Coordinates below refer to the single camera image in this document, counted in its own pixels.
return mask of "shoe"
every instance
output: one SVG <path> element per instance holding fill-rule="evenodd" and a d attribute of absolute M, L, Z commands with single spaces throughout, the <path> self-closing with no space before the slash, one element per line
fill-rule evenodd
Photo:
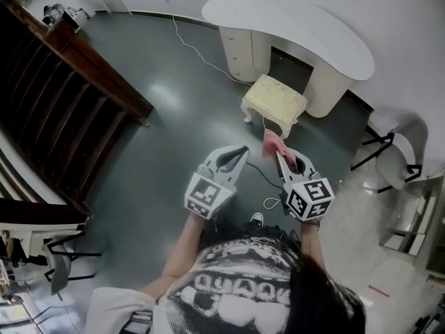
<path fill-rule="evenodd" d="M 250 218 L 249 223 L 257 224 L 258 226 L 263 226 L 264 224 L 264 217 L 261 213 L 255 213 L 253 214 L 252 218 Z"/>

